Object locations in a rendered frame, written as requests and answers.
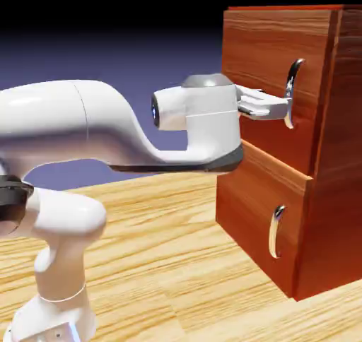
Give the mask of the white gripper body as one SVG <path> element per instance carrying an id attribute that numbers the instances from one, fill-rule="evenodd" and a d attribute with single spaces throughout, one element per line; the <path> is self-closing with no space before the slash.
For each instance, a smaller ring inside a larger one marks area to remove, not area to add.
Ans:
<path id="1" fill-rule="evenodd" d="M 287 116 L 292 98 L 280 98 L 261 90 L 236 85 L 238 111 L 254 120 L 276 120 Z"/>

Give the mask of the reddish wooden door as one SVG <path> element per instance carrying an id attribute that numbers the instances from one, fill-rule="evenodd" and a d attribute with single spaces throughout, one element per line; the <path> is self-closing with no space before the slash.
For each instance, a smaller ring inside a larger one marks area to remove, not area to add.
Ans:
<path id="1" fill-rule="evenodd" d="M 312 177 L 243 143 L 243 161 L 216 185 L 216 221 L 287 295 L 296 286 L 297 260 L 305 202 Z M 279 258 L 268 248 L 272 214 L 285 205 L 276 237 Z"/>
<path id="2" fill-rule="evenodd" d="M 305 175 L 314 170 L 338 8 L 230 9 L 224 13 L 222 72 L 234 83 L 283 96 L 292 63 L 292 122 L 241 117 L 242 138 Z"/>

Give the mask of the reddish brown wooden cabinet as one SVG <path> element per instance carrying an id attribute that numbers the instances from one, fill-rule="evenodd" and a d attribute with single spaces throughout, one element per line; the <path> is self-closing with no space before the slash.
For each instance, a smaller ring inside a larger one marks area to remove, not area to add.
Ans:
<path id="1" fill-rule="evenodd" d="M 303 300 L 362 279 L 362 5 L 230 9 L 263 7 L 340 10 L 290 296 Z"/>

